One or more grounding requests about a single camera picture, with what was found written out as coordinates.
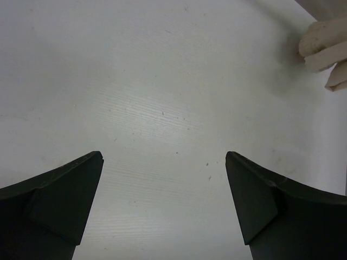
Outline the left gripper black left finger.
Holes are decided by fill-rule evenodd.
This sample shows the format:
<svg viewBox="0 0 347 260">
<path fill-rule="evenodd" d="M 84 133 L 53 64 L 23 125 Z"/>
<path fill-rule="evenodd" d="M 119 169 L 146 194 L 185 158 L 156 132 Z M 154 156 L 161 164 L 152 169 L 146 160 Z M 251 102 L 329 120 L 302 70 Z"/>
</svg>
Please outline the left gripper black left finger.
<svg viewBox="0 0 347 260">
<path fill-rule="evenodd" d="M 104 159 L 93 151 L 1 189 L 1 259 L 72 259 Z"/>
</svg>

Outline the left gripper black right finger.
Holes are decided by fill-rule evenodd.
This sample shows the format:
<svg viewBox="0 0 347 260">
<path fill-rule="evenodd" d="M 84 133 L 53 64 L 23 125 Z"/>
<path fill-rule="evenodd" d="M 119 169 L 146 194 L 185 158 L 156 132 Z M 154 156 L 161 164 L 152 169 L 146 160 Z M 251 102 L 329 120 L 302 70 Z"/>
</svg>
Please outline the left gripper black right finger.
<svg viewBox="0 0 347 260">
<path fill-rule="evenodd" d="M 346 259 L 346 196 L 309 187 L 236 153 L 226 171 L 253 259 Z"/>
</svg>

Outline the beige trousers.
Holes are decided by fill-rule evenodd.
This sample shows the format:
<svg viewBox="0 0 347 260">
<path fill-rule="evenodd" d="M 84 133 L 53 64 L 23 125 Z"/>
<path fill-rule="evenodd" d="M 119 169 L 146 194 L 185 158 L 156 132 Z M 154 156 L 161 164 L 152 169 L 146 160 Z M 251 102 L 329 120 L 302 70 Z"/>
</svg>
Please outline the beige trousers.
<svg viewBox="0 0 347 260">
<path fill-rule="evenodd" d="M 346 16 L 312 23 L 298 51 L 312 72 L 333 68 L 325 85 L 327 90 L 346 89 Z"/>
</svg>

